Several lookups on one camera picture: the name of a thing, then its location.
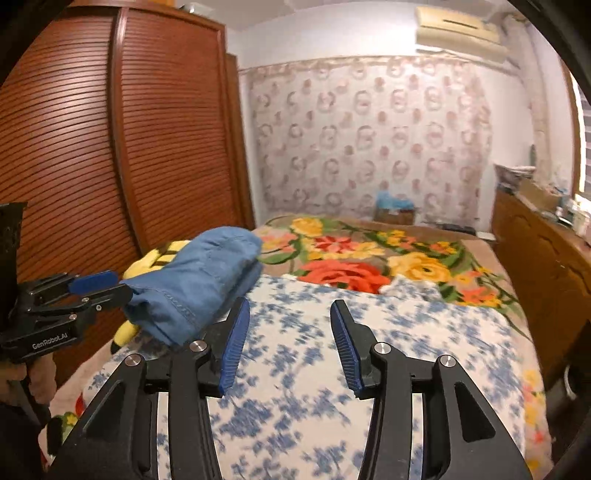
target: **window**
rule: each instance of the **window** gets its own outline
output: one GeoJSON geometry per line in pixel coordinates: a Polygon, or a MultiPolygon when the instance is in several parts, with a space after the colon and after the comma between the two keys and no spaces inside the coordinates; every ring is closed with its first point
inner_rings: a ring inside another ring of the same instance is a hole
{"type": "Polygon", "coordinates": [[[586,199],[591,206],[591,105],[573,79],[581,133],[581,162],[574,168],[573,191],[577,200],[586,199]]]}

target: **cardboard box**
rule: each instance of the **cardboard box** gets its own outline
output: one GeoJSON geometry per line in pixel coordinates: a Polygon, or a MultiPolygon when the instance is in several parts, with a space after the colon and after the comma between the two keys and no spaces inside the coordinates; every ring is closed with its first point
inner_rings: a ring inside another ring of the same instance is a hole
{"type": "Polygon", "coordinates": [[[542,212],[554,213],[560,204],[560,195],[546,191],[531,179],[521,180],[518,193],[542,212]]]}
{"type": "Polygon", "coordinates": [[[374,214],[374,220],[390,225],[414,225],[415,210],[388,210],[378,208],[374,214]]]}

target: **air conditioner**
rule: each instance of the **air conditioner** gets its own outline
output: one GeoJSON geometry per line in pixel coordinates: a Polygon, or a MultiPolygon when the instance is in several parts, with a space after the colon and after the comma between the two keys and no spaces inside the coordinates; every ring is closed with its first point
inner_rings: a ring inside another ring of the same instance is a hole
{"type": "Polygon", "coordinates": [[[417,43],[503,63],[508,55],[497,27],[452,10],[417,7],[417,43]]]}

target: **wooden wardrobe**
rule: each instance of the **wooden wardrobe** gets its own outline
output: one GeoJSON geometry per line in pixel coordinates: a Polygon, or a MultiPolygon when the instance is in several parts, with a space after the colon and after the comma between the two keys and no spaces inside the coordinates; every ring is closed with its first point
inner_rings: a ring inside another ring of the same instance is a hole
{"type": "MultiPolygon", "coordinates": [[[[66,9],[0,89],[0,203],[28,202],[19,281],[253,228],[237,84],[223,25],[148,1],[66,9]]],[[[59,383],[123,320],[101,313],[56,353],[59,383]]]]}

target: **white wall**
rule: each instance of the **white wall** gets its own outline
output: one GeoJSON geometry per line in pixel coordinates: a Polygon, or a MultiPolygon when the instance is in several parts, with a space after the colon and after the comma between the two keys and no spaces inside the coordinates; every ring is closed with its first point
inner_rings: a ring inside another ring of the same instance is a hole
{"type": "Polygon", "coordinates": [[[553,182],[570,192],[573,182],[573,120],[560,56],[533,26],[527,27],[541,67],[548,101],[548,136],[553,182]]]}
{"type": "MultiPolygon", "coordinates": [[[[238,55],[241,69],[336,56],[416,54],[416,4],[359,2],[325,5],[255,25],[228,35],[229,51],[238,55]]],[[[490,228],[496,178],[493,163],[508,166],[529,162],[533,128],[528,101],[515,76],[478,67],[492,111],[493,144],[490,165],[484,172],[480,197],[480,229],[490,228]]],[[[251,187],[257,221],[267,213],[256,166],[256,141],[252,120],[246,118],[248,95],[242,86],[243,113],[251,187]]]]}

